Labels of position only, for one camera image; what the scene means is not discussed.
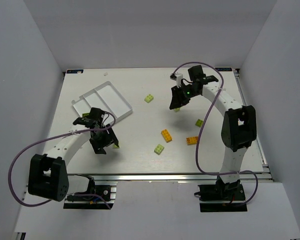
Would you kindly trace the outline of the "blue label sticker left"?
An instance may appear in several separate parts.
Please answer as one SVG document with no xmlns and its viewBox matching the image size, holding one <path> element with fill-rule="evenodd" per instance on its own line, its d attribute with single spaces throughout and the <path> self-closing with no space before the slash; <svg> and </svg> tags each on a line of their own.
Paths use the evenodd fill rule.
<svg viewBox="0 0 300 240">
<path fill-rule="evenodd" d="M 66 74 L 82 74 L 83 72 L 83 69 L 68 69 Z"/>
</svg>

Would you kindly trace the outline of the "blue label sticker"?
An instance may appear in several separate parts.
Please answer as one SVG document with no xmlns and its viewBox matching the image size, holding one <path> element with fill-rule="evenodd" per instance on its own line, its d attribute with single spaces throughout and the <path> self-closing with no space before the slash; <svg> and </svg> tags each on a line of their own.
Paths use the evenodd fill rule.
<svg viewBox="0 0 300 240">
<path fill-rule="evenodd" d="M 66 74 L 82 74 L 83 72 L 83 69 L 68 69 Z"/>
<path fill-rule="evenodd" d="M 218 72 L 232 72 L 233 69 L 231 67 L 216 67 L 215 68 Z"/>
</svg>

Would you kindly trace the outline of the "white divided sorting tray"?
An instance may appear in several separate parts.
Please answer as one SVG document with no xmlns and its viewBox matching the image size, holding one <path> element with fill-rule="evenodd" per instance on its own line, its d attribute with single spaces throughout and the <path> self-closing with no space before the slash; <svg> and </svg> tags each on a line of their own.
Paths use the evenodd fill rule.
<svg viewBox="0 0 300 240">
<path fill-rule="evenodd" d="M 106 81 L 71 102 L 80 117 L 91 108 L 99 108 L 115 116 L 116 123 L 133 113 L 132 106 L 110 82 Z"/>
</svg>

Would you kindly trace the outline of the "pale green lego fragment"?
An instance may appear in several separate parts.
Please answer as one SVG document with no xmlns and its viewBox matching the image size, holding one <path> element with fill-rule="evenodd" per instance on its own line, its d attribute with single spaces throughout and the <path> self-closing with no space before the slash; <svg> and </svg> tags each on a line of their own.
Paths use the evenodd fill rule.
<svg viewBox="0 0 300 240">
<path fill-rule="evenodd" d="M 151 95 L 151 94 L 148 94 L 148 95 L 144 98 L 144 101 L 145 101 L 146 103 L 150 103 L 150 102 L 153 101 L 153 100 L 154 100 L 154 96 Z"/>
</svg>

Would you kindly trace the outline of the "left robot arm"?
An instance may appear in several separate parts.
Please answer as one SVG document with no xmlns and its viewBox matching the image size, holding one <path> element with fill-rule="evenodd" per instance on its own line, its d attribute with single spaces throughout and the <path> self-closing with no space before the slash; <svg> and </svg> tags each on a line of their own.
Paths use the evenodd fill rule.
<svg viewBox="0 0 300 240">
<path fill-rule="evenodd" d="M 50 150 L 35 154 L 30 161 L 28 192 L 31 195 L 60 202 L 68 194 L 95 198 L 93 179 L 87 175 L 68 176 L 67 166 L 81 147 L 89 142 L 96 155 L 106 154 L 105 148 L 118 145 L 112 126 L 113 113 L 91 108 L 86 116 L 78 117 L 68 133 Z"/>
</svg>

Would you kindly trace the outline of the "pale green sloped lego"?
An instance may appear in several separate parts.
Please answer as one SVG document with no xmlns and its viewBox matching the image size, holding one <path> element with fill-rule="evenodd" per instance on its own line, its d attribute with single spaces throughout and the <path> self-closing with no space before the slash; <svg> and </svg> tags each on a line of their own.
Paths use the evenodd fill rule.
<svg viewBox="0 0 300 240">
<path fill-rule="evenodd" d="M 165 147 L 164 147 L 163 145 L 158 144 L 158 145 L 154 148 L 154 153 L 156 153 L 157 155 L 160 155 L 164 149 L 165 149 Z"/>
</svg>

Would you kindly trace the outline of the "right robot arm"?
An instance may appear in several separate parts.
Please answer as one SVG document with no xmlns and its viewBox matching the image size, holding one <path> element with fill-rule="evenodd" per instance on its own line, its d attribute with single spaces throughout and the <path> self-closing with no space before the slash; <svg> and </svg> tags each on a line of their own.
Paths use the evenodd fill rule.
<svg viewBox="0 0 300 240">
<path fill-rule="evenodd" d="M 223 117 L 221 140 L 225 146 L 224 158 L 219 172 L 214 173 L 225 185 L 238 185 L 243 158 L 252 142 L 257 138 L 256 110 L 253 106 L 242 105 L 231 97 L 224 88 L 220 74 L 206 75 L 203 64 L 194 62 L 188 69 L 190 82 L 184 84 L 181 73 L 174 71 L 170 79 L 175 81 L 171 88 L 170 110 L 184 107 L 190 100 L 202 96 L 211 102 Z"/>
</svg>

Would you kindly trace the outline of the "yellow 2x4 lego brick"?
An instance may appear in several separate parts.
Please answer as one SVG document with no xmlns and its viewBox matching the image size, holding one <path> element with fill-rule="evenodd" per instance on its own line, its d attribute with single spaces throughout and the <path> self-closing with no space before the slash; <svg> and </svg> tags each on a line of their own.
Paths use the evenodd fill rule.
<svg viewBox="0 0 300 240">
<path fill-rule="evenodd" d="M 173 140 L 172 136 L 170 135 L 167 129 L 162 130 L 161 135 L 163 136 L 166 143 L 169 143 Z"/>
</svg>

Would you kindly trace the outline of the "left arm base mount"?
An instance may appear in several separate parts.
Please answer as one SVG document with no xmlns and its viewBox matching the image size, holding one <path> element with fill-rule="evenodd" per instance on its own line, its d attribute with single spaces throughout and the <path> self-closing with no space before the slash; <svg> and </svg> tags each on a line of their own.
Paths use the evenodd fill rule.
<svg viewBox="0 0 300 240">
<path fill-rule="evenodd" d="M 69 194 L 63 203 L 65 210 L 110 210 L 116 199 L 114 183 L 96 183 L 91 190 Z"/>
</svg>

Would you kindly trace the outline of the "pale green 2x2 lego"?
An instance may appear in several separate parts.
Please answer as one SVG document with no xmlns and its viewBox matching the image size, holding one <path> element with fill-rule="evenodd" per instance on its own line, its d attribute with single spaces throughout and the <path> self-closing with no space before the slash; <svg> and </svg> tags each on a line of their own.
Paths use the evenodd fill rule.
<svg viewBox="0 0 300 240">
<path fill-rule="evenodd" d="M 119 149 L 120 147 L 117 146 L 117 145 L 115 145 L 115 144 L 113 144 L 113 145 L 112 145 L 112 148 L 113 148 L 113 149 Z"/>
</svg>

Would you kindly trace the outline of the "orange 2x4 lego plate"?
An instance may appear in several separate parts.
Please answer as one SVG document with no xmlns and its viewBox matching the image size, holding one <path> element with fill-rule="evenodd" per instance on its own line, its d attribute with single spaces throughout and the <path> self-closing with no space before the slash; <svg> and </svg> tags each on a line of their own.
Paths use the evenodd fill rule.
<svg viewBox="0 0 300 240">
<path fill-rule="evenodd" d="M 188 146 L 190 145 L 196 145 L 198 142 L 198 136 L 191 136 L 186 138 L 186 144 Z"/>
</svg>

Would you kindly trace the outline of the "blue label sticker right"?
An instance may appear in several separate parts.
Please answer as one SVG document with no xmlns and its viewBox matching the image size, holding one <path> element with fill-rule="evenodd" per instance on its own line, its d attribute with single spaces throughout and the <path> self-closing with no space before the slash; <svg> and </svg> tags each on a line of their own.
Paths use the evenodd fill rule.
<svg viewBox="0 0 300 240">
<path fill-rule="evenodd" d="M 232 72 L 233 69 L 231 67 L 216 67 L 215 68 L 218 72 Z"/>
</svg>

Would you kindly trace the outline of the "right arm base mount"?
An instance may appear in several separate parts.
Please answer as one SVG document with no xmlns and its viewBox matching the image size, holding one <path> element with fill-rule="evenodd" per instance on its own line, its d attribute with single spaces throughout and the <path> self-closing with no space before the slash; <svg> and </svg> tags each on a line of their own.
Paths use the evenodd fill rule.
<svg viewBox="0 0 300 240">
<path fill-rule="evenodd" d="M 246 195 L 243 185 L 235 190 L 222 193 L 216 189 L 215 184 L 198 185 L 198 191 L 194 193 L 199 198 L 201 213 L 235 213 L 247 212 Z"/>
</svg>

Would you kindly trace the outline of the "aluminium front rail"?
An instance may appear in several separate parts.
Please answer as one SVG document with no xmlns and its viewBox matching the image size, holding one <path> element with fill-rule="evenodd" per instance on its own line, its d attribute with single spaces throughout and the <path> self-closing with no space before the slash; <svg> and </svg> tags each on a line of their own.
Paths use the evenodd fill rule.
<svg viewBox="0 0 300 240">
<path fill-rule="evenodd" d="M 69 174 L 68 178 L 91 176 L 96 181 L 214 181 L 216 176 L 204 174 Z M 269 172 L 256 173 L 259 181 L 273 181 L 272 175 Z M 241 181 L 254 181 L 255 177 L 251 173 L 240 175 Z"/>
</svg>

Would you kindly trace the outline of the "green 2x2 lego brick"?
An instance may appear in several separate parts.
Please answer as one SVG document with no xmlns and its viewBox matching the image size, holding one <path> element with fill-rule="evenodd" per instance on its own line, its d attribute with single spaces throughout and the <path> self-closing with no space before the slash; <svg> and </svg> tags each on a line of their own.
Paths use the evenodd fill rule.
<svg viewBox="0 0 300 240">
<path fill-rule="evenodd" d="M 204 121 L 201 120 L 201 119 L 198 119 L 198 120 L 196 121 L 196 123 L 195 123 L 195 125 L 196 125 L 197 127 L 199 127 L 199 128 L 201 128 L 203 124 L 204 124 Z"/>
</svg>

